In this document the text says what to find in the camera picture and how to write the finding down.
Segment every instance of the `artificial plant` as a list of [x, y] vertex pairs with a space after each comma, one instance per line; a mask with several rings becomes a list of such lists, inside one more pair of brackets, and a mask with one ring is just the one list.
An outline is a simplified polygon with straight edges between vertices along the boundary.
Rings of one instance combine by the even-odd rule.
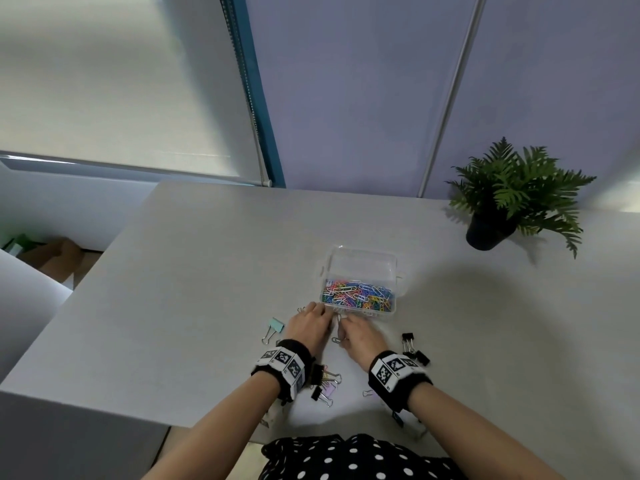
[[447, 182], [458, 190], [451, 205], [471, 213], [503, 211], [524, 235], [542, 229], [558, 232], [575, 258], [582, 232], [575, 197], [596, 177], [557, 168], [545, 146], [524, 148], [523, 153], [503, 137], [484, 158], [471, 157], [467, 166], [454, 167], [462, 179]]

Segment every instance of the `potted plant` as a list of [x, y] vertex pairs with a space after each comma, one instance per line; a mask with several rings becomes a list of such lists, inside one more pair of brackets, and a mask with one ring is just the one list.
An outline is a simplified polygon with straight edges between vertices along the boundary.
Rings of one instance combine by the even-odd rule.
[[524, 157], [502, 138], [484, 158], [454, 167], [462, 179], [447, 182], [457, 189], [451, 206], [473, 214], [467, 242], [487, 251], [519, 229], [524, 235], [542, 229], [558, 232], [576, 257], [581, 242], [575, 197], [596, 177], [556, 167], [544, 146], [523, 149]]

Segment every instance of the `blue paper clip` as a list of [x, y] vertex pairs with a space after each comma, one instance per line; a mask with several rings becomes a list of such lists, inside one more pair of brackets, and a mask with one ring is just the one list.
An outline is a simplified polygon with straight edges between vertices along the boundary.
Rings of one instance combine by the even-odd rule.
[[271, 320], [269, 320], [269, 328], [267, 329], [267, 335], [265, 335], [264, 338], [262, 339], [262, 343], [264, 345], [269, 345], [269, 340], [276, 333], [280, 333], [283, 328], [284, 328], [284, 323], [282, 323], [281, 321], [276, 320], [275, 318], [272, 318]]

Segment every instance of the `teal strip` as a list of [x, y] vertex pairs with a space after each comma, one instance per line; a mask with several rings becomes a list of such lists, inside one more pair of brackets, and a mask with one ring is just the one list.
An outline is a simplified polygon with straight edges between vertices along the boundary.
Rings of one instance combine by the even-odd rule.
[[258, 142], [264, 159], [267, 176], [274, 187], [285, 188], [284, 174], [278, 155], [278, 147], [273, 135], [267, 101], [262, 90], [262, 80], [258, 69], [258, 60], [253, 46], [253, 34], [249, 22], [249, 12], [245, 0], [220, 0], [228, 13], [229, 32], [234, 40], [236, 57], [243, 78], [244, 92], [249, 99], [255, 116]]

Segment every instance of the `plastic box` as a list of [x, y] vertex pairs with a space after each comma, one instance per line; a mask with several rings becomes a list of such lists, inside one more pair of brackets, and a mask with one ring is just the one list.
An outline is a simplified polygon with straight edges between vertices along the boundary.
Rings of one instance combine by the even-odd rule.
[[336, 246], [329, 253], [321, 273], [320, 301], [326, 303], [323, 299], [323, 292], [327, 280], [359, 281], [373, 287], [384, 287], [391, 291], [390, 310], [373, 310], [335, 303], [327, 303], [327, 305], [338, 311], [356, 312], [370, 316], [393, 315], [396, 312], [396, 266], [397, 259], [393, 254]]

